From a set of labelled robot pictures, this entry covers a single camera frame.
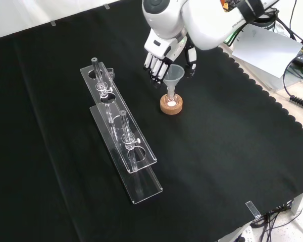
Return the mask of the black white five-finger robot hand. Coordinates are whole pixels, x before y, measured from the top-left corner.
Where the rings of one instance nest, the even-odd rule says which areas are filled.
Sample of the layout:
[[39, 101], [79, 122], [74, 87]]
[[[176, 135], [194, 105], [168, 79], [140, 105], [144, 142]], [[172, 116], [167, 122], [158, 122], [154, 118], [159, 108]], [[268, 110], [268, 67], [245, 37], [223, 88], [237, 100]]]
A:
[[150, 79], [155, 85], [163, 83], [169, 67], [183, 52], [185, 54], [186, 66], [185, 76], [192, 77], [196, 69], [196, 49], [189, 36], [185, 35], [180, 40], [176, 38], [161, 39], [154, 30], [151, 30], [144, 49], [147, 56], [144, 62], [144, 69], [148, 71]]

